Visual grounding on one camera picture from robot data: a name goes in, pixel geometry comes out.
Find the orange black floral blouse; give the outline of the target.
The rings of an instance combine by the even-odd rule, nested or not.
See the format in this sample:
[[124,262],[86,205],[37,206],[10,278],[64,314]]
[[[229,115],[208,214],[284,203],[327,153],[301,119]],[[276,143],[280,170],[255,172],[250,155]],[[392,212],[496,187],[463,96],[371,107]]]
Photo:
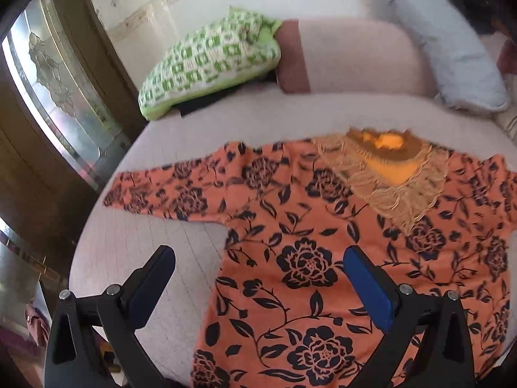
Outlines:
[[477,376],[510,323],[516,174],[409,132],[344,134],[117,174],[104,205],[224,225],[193,387],[344,387],[379,344],[342,269],[360,247],[398,283],[458,292]]

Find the red bag on floor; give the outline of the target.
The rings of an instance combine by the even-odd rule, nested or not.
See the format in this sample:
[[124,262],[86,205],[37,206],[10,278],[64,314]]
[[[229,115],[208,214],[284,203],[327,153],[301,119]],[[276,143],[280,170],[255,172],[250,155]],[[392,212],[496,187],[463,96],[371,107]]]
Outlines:
[[46,318],[32,304],[26,304],[25,317],[30,336],[38,347],[45,348],[50,335],[50,327]]

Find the striped floral cushion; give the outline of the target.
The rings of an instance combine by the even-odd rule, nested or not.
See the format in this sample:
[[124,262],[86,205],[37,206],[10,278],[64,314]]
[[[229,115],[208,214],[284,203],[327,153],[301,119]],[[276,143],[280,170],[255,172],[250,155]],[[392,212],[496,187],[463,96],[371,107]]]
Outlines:
[[512,142],[517,144],[517,108],[511,105],[504,112],[495,114],[493,120]]

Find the wooden door with stained glass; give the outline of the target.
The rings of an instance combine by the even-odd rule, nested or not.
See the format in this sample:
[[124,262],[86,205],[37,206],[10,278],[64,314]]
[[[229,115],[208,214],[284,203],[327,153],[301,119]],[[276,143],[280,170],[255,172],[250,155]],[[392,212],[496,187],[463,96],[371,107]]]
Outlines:
[[91,0],[1,0],[1,219],[17,248],[67,273],[144,126]]

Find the light blue pillow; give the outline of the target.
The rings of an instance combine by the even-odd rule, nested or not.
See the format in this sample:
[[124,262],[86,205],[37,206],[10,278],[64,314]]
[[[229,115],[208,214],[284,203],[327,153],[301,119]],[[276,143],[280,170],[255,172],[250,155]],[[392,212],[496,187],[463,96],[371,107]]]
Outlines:
[[479,115],[510,104],[502,75],[475,30],[449,0],[375,0],[427,58],[444,106]]

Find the black folded cloth under pillow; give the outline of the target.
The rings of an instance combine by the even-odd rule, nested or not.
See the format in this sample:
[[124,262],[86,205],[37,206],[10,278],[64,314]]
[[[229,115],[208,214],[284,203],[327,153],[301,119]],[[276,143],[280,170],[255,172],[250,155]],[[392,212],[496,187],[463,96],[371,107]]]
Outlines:
[[264,82],[277,82],[277,74],[274,70],[271,70],[267,74],[263,74],[258,78],[251,79],[250,81],[246,81],[242,84],[223,89],[218,90],[215,93],[200,96],[196,99],[189,100],[186,102],[179,103],[174,106],[175,110],[178,110],[181,117],[185,117],[189,114],[192,114],[193,112],[197,110],[202,110],[207,108],[208,106],[219,102],[220,100],[224,99],[225,97],[228,97],[230,95],[233,95],[236,93],[239,89],[241,89],[242,86],[247,86],[251,84],[257,84],[257,83],[264,83]]

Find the pink quilted bolster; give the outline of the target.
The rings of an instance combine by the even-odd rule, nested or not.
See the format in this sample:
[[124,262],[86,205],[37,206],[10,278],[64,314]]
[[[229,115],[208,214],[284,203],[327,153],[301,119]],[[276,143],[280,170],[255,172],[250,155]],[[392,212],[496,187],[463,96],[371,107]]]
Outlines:
[[353,17],[290,19],[274,38],[281,51],[277,82],[287,94],[437,94],[427,58],[394,24]]

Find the green white patterned pillow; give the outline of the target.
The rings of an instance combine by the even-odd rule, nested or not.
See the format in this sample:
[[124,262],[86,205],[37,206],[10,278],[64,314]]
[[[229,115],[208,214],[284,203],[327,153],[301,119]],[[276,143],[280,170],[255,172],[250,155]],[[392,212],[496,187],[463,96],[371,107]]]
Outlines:
[[274,35],[282,21],[231,7],[168,49],[138,92],[142,116],[155,121],[175,105],[263,76],[280,63]]

